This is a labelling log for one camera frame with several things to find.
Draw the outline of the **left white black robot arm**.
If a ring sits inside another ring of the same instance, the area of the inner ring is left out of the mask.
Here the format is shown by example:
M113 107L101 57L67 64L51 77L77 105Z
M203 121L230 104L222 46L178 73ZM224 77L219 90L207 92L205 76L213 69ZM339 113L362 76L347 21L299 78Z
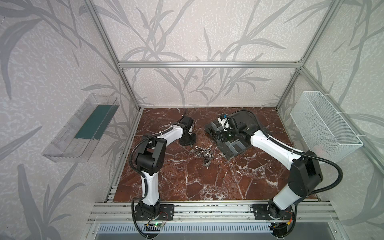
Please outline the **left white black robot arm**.
M141 176L142 197L134 209L134 216L152 219L161 212L159 193L159 172L164 165L166 148L178 140L180 145L188 146L196 143L194 133L195 121L191 117L182 116L177 122L156 134L142 138L134 147L129 158L130 167Z

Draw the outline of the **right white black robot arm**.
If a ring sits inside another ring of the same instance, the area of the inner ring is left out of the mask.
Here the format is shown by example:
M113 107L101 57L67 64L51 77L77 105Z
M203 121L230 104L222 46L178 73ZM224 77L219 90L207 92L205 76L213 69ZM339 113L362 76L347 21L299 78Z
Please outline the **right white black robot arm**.
M331 190L341 183L344 173L338 164L320 158L311 151L303 152L284 144L267 131L253 112L245 110L250 115L249 121L241 116L242 112L238 110L231 115L222 114L218 117L227 136L244 140L263 150L290 172L287 184L268 203L268 212L272 218L278 219L290 206L297 205L311 195ZM330 185L318 188L324 179L321 162L334 167L338 176Z

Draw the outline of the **grey plastic organizer box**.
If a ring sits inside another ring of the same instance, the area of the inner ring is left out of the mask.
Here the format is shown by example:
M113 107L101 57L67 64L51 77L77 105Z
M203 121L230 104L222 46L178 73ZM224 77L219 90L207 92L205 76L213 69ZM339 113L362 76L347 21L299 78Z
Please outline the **grey plastic organizer box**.
M245 109L230 115L221 114L217 119L205 125L205 133L219 148L227 160L241 155L251 148L251 136L265 127L257 116Z

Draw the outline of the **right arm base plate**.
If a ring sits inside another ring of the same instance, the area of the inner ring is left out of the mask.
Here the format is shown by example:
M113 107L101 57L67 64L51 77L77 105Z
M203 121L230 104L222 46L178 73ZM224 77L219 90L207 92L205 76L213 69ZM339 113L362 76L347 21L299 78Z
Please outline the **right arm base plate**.
M266 221L290 221L293 219L292 207L280 210L278 207L269 204L253 204L250 211L254 214L255 220Z

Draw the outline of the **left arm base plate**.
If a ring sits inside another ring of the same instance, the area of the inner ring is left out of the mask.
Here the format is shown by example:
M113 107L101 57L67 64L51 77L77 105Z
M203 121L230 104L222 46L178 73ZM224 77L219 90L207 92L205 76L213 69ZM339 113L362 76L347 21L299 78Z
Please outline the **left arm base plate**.
M175 205L173 204L156 204L154 206L139 203L135 206L134 215L137 221L157 219L161 221L173 220L175 213Z

